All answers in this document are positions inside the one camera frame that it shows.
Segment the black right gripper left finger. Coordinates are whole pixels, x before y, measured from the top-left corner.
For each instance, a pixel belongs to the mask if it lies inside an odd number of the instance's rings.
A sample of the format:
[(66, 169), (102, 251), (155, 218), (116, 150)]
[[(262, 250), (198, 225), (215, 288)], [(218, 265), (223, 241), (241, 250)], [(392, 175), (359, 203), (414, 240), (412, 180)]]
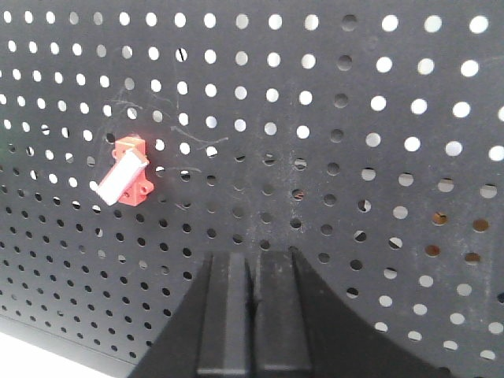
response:
[(251, 375), (250, 272), (239, 253), (212, 257), (198, 377)]

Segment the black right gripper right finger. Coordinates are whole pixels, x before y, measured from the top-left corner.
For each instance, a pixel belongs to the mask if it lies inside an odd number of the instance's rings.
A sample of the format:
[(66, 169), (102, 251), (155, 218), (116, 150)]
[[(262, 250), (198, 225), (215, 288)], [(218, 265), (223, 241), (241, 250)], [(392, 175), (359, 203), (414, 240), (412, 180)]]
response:
[(265, 252), (259, 257), (254, 301), (256, 376), (310, 376), (312, 364), (291, 254)]

